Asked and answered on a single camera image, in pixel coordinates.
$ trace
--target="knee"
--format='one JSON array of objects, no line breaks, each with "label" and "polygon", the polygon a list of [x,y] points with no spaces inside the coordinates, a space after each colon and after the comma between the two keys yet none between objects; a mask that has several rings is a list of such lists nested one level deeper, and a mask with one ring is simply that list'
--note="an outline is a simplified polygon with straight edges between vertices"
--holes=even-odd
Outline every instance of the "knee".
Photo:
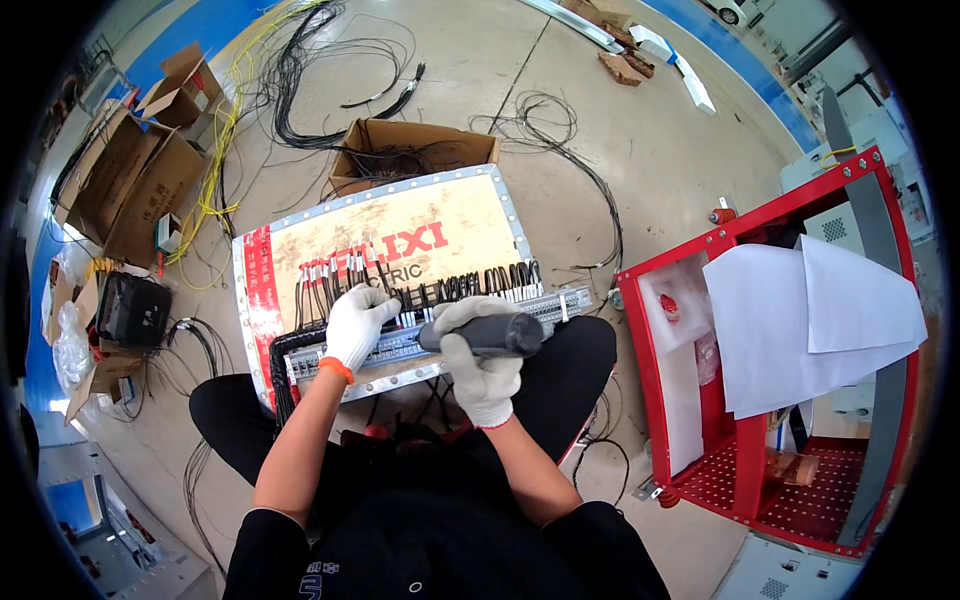
[{"label": "knee", "polygon": [[207,379],[190,394],[190,418],[202,434],[223,415],[224,404],[229,400],[225,389],[229,385],[228,377],[230,375]]},{"label": "knee", "polygon": [[616,363],[616,332],[603,319],[579,316],[558,328],[568,338],[570,347],[579,349],[586,360],[610,366]]}]

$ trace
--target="concrete floor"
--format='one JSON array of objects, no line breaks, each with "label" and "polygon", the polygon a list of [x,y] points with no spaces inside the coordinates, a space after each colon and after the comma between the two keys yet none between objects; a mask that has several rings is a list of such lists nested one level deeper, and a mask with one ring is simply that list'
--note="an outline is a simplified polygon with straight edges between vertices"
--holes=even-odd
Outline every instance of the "concrete floor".
[{"label": "concrete floor", "polygon": [[[504,113],[512,114],[513,98],[520,91],[562,93],[579,117],[579,133],[571,148],[606,178],[617,199],[625,266],[709,229],[707,214],[717,206],[719,196],[732,196],[741,210],[775,198],[780,193],[780,168],[800,155],[795,143],[791,148],[782,126],[770,118],[769,109],[749,100],[752,90],[745,92],[746,85],[729,67],[711,61],[708,51],[682,31],[672,32],[670,38],[678,48],[685,48],[698,73],[705,71],[701,78],[717,106],[716,115],[708,116],[693,106],[680,73],[672,68],[660,68],[653,80],[639,88],[616,84],[599,64],[596,46],[516,0],[352,0],[347,10],[328,36],[340,34],[352,15],[365,12],[395,19],[417,36],[414,63],[427,61],[426,76],[399,118],[466,129],[471,115],[496,114],[504,103]],[[638,16],[648,22],[657,20],[652,12]],[[405,39],[398,27],[363,17],[350,25],[347,35]],[[228,48],[212,61],[223,81],[230,59]],[[304,132],[325,127],[329,132],[352,118],[367,116],[364,108],[347,111],[337,105],[345,98],[374,93],[387,78],[383,69],[380,62],[364,57],[316,62],[300,86],[291,119],[295,127]],[[389,105],[395,94],[388,96],[371,109]],[[264,115],[264,123],[270,116]],[[228,193],[237,190],[234,200],[245,196],[234,219],[240,232],[292,212],[287,208],[275,214],[308,188],[298,207],[315,204],[328,166],[328,156],[320,153],[258,171],[259,165],[303,158],[306,153],[272,145],[253,117],[241,123],[241,129],[248,125],[227,167]],[[590,264],[605,256],[612,244],[611,222],[591,181],[558,156],[511,154],[509,145],[504,150],[499,166],[547,282],[559,284],[576,277],[553,269]],[[211,270],[199,257],[219,270],[228,259],[227,252],[211,221],[184,261],[189,280],[195,285],[209,283]],[[168,269],[164,280],[175,288],[174,316],[196,314],[212,323],[226,339],[237,370],[245,372],[239,323],[232,308],[235,277],[229,276],[230,268],[227,274],[226,289],[217,284],[202,292],[184,284],[180,269]],[[605,289],[611,275],[610,268],[595,274],[597,288]],[[631,457],[627,493],[618,506],[643,537],[673,597],[707,598],[729,567],[746,529],[686,502],[664,510],[656,502],[639,502],[629,495],[650,474],[643,452],[647,435],[642,392],[624,315],[608,308],[601,316],[613,324],[618,338],[615,377],[622,396],[613,385],[607,394],[622,418],[612,438]],[[205,375],[200,367],[202,351],[193,340],[182,338],[176,350],[191,367],[197,366],[198,377]],[[171,365],[171,371],[184,385],[192,385],[183,367]],[[390,402],[411,410],[425,397],[422,387],[403,390]],[[145,401],[133,423],[111,419],[116,416],[112,407],[92,399],[79,421],[155,515],[206,556],[190,524],[181,489],[187,457],[200,435],[190,420],[186,399],[169,390],[157,392],[156,383],[154,389],[156,396]],[[370,408],[368,400],[345,405],[334,428],[335,438],[344,428],[362,430]],[[379,411],[384,416],[392,413],[382,407]],[[616,498],[624,466],[622,457],[612,450],[600,445],[585,459],[578,475],[585,499]],[[566,472],[578,453],[567,458]],[[250,508],[251,495],[252,488],[212,455],[198,488],[200,519],[224,564],[243,514]]]}]

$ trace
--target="hand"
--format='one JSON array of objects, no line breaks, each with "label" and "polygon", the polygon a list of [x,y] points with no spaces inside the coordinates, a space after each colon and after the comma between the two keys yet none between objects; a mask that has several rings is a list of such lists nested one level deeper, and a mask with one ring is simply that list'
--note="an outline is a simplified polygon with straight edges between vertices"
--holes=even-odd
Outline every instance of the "hand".
[{"label": "hand", "polygon": [[510,419],[514,413],[510,397],[520,389],[523,359],[478,358],[463,336],[448,332],[475,317],[518,311],[494,296],[473,296],[434,308],[434,329],[443,336],[440,348],[456,384],[454,396],[476,427],[493,429]]},{"label": "hand", "polygon": [[400,312],[400,302],[378,288],[360,283],[330,308],[326,354],[357,372],[380,339],[380,328]]}]

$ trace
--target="orange glove cuff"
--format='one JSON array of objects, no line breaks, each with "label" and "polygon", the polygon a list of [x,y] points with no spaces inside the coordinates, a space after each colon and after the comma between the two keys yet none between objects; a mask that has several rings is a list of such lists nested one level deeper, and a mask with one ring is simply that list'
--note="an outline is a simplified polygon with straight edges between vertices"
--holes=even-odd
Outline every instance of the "orange glove cuff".
[{"label": "orange glove cuff", "polygon": [[347,385],[353,385],[353,371],[345,367],[339,358],[334,358],[333,356],[321,358],[320,362],[317,363],[317,369],[322,369],[323,367],[330,367],[332,370],[347,378]]}]

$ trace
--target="ventilation grille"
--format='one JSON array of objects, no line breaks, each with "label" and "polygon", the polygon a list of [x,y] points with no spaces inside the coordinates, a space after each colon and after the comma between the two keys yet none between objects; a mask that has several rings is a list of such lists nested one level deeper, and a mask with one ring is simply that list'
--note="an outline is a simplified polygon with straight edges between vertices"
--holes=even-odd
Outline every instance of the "ventilation grille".
[{"label": "ventilation grille", "polygon": [[847,230],[843,227],[843,218],[837,217],[823,224],[824,239],[828,242],[847,237]]},{"label": "ventilation grille", "polygon": [[786,589],[787,584],[784,582],[777,581],[776,579],[768,579],[767,583],[763,584],[763,589],[760,593],[773,600],[780,600],[786,593]]}]

